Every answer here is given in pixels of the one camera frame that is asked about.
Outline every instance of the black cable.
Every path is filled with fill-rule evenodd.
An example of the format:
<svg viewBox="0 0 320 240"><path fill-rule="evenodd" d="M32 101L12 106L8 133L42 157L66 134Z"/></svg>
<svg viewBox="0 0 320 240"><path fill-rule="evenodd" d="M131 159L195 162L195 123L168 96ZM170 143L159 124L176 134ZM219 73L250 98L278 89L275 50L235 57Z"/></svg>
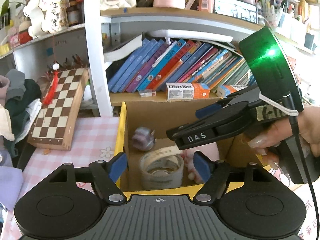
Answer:
<svg viewBox="0 0 320 240"><path fill-rule="evenodd" d="M290 108L290 109L295 109L294 107L294 103L292 100L292 95L289 94L289 96L287 96L286 98L284 97L284 103L286 104L285 107ZM304 154L303 154L303 150L302 150L302 146L301 146L301 142L300 142L300 138L299 138L299 126L298 126L298 119L296 116L289 116L289 122L291 125L291 130L292 130L292 134L294 135L294 139L296 141L296 145L299 151L299 155L300 155L300 159L301 159L301 163L303 166L303 170L306 174L307 177L307 181L308 181L308 185L310 188L310 192L311 192L311 196L312 196L312 200L313 200L313 204L315 207L315 211L316 211L316 220L317 220L317 237L316 240L319 240L319 231L320 231L320 222L319 222L319 210L318 210L318 204L317 204L317 199L316 199L316 193L315 190L313 188L312 185L312 181L311 181L311 177L308 171L308 167L307 167L307 163L306 160L304 158Z"/></svg>

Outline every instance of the metal screw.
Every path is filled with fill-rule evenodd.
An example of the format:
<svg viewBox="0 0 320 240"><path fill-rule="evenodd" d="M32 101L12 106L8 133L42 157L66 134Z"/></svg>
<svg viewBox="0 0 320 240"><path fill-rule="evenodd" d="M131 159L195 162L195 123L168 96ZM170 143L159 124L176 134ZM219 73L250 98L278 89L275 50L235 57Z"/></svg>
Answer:
<svg viewBox="0 0 320 240"><path fill-rule="evenodd" d="M211 197L208 194L199 194L196 196L196 200L200 202L208 202L211 200Z"/></svg>
<svg viewBox="0 0 320 240"><path fill-rule="evenodd" d="M112 202L120 202L124 199L124 197L120 194L112 194L109 196L109 200Z"/></svg>

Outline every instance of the pink plush toy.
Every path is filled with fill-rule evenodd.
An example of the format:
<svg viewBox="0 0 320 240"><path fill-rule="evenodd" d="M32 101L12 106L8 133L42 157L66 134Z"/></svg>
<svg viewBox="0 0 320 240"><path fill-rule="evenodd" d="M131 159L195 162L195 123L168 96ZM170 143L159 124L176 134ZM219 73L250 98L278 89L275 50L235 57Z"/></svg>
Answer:
<svg viewBox="0 0 320 240"><path fill-rule="evenodd" d="M188 168L188 178L190 180L194 180L197 184L203 183L199 173L196 171L193 166L193 155L195 151L201 151L204 155L206 155L210 160L216 161L219 159L219 151L216 143L209 143L206 145L202 145L199 147L183 150L181 153L181 157L184 160L184 165Z"/></svg>

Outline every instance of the purple book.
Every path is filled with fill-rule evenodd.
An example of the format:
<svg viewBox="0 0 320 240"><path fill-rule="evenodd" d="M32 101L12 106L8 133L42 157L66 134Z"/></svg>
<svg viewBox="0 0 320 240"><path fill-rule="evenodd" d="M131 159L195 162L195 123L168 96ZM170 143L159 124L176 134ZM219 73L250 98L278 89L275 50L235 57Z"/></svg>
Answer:
<svg viewBox="0 0 320 240"><path fill-rule="evenodd" d="M152 68L152 64L156 62L157 58L159 58L168 47L169 45L167 43L162 44L162 46L156 51L156 53L151 57L151 59L143 65L143 67L140 69L140 71L133 79L126 91L133 93L137 90L138 86L148 76L149 71Z"/></svg>

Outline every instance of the purple cloth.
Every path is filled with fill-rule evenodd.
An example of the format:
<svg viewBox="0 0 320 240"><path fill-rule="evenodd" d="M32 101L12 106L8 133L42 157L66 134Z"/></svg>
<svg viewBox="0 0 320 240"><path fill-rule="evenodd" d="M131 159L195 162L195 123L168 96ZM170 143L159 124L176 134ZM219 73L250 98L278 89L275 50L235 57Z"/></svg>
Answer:
<svg viewBox="0 0 320 240"><path fill-rule="evenodd" d="M22 184L22 170L6 166L0 167L0 203L6 209L13 210Z"/></svg>

